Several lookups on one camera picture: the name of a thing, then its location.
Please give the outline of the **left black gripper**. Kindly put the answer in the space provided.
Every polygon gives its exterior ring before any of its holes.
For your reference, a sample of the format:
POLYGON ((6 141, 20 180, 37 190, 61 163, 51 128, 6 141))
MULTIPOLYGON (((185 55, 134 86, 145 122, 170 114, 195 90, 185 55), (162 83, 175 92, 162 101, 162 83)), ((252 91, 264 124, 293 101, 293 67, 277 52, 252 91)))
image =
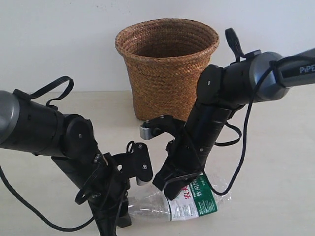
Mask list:
POLYGON ((128 213, 128 190, 130 180, 123 170, 118 170, 119 165, 124 165, 130 154, 120 153, 111 156, 104 155, 109 161, 109 170, 105 173, 104 190, 98 200, 89 201, 97 229, 101 236, 115 236, 116 228, 125 228, 132 225, 128 213))

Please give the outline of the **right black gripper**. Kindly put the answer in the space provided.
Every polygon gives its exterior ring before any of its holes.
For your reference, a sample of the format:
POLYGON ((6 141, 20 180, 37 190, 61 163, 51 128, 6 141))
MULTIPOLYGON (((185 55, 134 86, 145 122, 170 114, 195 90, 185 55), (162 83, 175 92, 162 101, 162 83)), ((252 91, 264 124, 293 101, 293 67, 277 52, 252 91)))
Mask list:
POLYGON ((167 158, 155 175, 153 185, 175 199, 182 188, 202 173, 207 160, 207 129, 183 127, 166 146, 167 158))

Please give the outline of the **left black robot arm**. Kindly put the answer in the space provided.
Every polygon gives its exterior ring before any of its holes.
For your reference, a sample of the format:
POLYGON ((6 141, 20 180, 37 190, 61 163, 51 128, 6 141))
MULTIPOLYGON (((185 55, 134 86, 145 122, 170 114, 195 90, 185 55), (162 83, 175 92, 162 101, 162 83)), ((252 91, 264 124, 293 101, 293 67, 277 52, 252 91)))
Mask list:
POLYGON ((92 122, 78 114, 62 114, 50 103, 33 101, 19 90, 0 93, 0 146, 49 156, 78 187, 78 205, 88 203, 102 236, 132 224, 127 192, 130 179, 118 169, 118 156, 102 153, 92 122))

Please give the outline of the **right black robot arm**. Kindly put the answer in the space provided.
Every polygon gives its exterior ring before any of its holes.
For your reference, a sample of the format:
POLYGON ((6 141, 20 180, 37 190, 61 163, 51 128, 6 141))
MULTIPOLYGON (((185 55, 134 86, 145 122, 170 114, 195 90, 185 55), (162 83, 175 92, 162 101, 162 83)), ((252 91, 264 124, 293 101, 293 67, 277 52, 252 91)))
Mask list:
POLYGON ((153 136, 168 132, 174 137, 154 185, 174 199, 204 171, 219 134, 238 110, 282 99, 290 88, 314 81, 314 49, 288 57, 255 51, 238 56, 227 67, 207 66, 199 77, 197 99, 188 119, 162 115, 152 121, 153 136))

